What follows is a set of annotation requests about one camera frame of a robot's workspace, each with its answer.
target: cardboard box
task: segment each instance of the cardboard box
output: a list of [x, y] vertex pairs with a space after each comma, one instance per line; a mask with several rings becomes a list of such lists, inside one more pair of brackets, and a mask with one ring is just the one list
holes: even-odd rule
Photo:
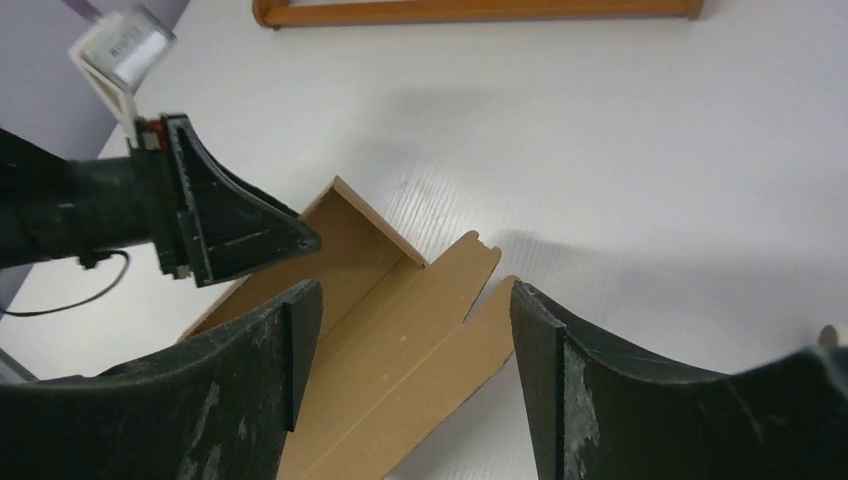
[[234, 285], [185, 336], [320, 281], [321, 335], [278, 478], [381, 479], [511, 356], [514, 279], [466, 321], [500, 259], [476, 232], [428, 266], [339, 178], [302, 219], [323, 249]]

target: brown wooden tray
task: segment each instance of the brown wooden tray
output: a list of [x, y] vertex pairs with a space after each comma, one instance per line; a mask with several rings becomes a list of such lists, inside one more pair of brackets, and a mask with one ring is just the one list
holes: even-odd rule
[[253, 0], [253, 14], [260, 25], [281, 28], [630, 15], [695, 19], [703, 5], [704, 0], [411, 0], [295, 6]]

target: gray wall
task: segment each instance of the gray wall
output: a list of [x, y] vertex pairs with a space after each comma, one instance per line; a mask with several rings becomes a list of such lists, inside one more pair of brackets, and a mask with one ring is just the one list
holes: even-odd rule
[[[173, 27], [188, 0], [92, 3], [103, 12], [143, 3]], [[0, 4], [0, 125], [63, 157], [96, 157], [115, 128], [114, 118], [68, 58], [68, 48], [88, 27], [60, 0]], [[9, 305], [28, 271], [0, 271], [0, 307]]]

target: wooden bar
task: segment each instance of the wooden bar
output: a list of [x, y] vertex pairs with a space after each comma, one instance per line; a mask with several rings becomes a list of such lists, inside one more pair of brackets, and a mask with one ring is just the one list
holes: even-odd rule
[[412, 0], [292, 6], [254, 0], [265, 27], [551, 19], [593, 16], [680, 16], [696, 19], [704, 0]]

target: black cable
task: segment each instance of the black cable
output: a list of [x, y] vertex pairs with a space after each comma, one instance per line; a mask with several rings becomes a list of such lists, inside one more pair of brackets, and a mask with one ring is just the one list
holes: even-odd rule
[[108, 287], [101, 290], [100, 293], [97, 293], [97, 294], [95, 294], [95, 295], [93, 295], [89, 298], [86, 298], [85, 300], [83, 300], [81, 302], [77, 302], [77, 303], [74, 303], [74, 304], [71, 304], [71, 305], [66, 305], [64, 307], [51, 308], [50, 310], [40, 310], [40, 311], [35, 311], [35, 312], [10, 312], [10, 311], [4, 310], [2, 307], [0, 307], [0, 315], [9, 315], [10, 317], [26, 318], [26, 317], [38, 317], [38, 316], [41, 316], [41, 315], [48, 315], [50, 313], [64, 312], [65, 310], [70, 310], [72, 308], [81, 307], [81, 306], [83, 306], [87, 303], [91, 303], [91, 302], [97, 300], [98, 298], [102, 297], [103, 295], [106, 295], [107, 293], [111, 292], [112, 289], [114, 289], [116, 286], [118, 286], [118, 283], [120, 283], [121, 280], [123, 280], [124, 275], [127, 274], [127, 270], [129, 270], [129, 268], [130, 268], [130, 254], [123, 251], [123, 250], [110, 250], [110, 251], [103, 252], [103, 253], [108, 253], [109, 257], [115, 256], [115, 255], [124, 257], [124, 266], [121, 268], [121, 271], [118, 273], [118, 277], [115, 278], [115, 280], [112, 281], [112, 283], [110, 283]]

